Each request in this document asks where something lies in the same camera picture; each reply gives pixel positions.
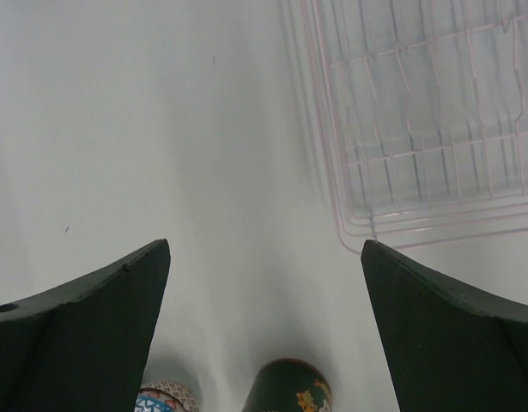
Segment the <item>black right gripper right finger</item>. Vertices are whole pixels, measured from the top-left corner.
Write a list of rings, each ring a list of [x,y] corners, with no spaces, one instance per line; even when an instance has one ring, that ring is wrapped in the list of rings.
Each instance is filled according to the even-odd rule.
[[[528,305],[365,242],[361,265],[402,411],[528,411]]]

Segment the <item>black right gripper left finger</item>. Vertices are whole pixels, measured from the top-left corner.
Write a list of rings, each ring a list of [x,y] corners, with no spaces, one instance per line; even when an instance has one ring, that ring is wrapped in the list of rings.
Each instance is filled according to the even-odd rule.
[[[132,411],[170,261],[158,239],[0,305],[0,411]]]

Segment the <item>blue triangle pattern bowl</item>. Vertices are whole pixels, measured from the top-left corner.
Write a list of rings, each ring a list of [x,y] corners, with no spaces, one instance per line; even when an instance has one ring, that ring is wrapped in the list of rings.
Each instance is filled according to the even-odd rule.
[[[176,381],[157,381],[142,385],[137,393],[135,412],[198,412],[192,391]]]

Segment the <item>clear wire dish rack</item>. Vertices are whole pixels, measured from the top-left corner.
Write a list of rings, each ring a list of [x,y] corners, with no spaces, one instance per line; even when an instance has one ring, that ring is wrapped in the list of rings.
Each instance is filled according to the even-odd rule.
[[[302,1],[341,244],[528,232],[528,1]]]

